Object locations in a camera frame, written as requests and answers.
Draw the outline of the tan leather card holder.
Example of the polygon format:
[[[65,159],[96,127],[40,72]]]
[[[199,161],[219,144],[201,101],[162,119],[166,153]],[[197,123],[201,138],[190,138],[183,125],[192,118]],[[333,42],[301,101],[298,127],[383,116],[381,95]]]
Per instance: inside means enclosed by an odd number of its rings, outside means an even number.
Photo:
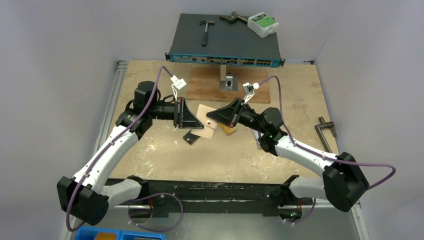
[[[215,111],[215,108],[209,107],[204,104],[199,104],[196,111],[196,118],[203,124],[202,129],[192,129],[190,132],[193,135],[211,139],[215,130],[218,128],[218,122],[207,117],[207,113]]]

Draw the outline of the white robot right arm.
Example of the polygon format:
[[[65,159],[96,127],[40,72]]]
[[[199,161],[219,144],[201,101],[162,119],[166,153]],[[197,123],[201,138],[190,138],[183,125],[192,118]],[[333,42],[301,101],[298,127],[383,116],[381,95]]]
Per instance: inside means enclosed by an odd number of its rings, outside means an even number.
[[[281,185],[281,205],[292,204],[301,198],[322,199],[333,207],[349,212],[370,184],[359,163],[347,153],[334,154],[290,138],[281,111],[268,107],[257,113],[240,98],[206,113],[206,116],[227,127],[241,124],[261,134],[260,148],[276,157],[291,160],[317,174],[317,178],[293,176]]]

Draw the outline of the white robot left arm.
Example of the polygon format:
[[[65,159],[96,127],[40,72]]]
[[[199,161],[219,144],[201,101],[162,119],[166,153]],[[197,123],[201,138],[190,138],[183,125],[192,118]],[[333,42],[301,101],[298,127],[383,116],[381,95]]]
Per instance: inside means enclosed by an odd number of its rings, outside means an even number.
[[[119,115],[112,131],[88,163],[71,178],[63,176],[57,183],[61,209],[66,217],[97,225],[109,208],[127,201],[138,205],[146,203],[149,191],[138,177],[122,182],[106,182],[125,154],[143,138],[154,120],[172,121],[179,129],[203,129],[204,124],[189,110],[186,99],[177,96],[186,86],[184,79],[172,77],[173,101],[161,99],[158,83],[142,81],[134,91],[124,111]]]

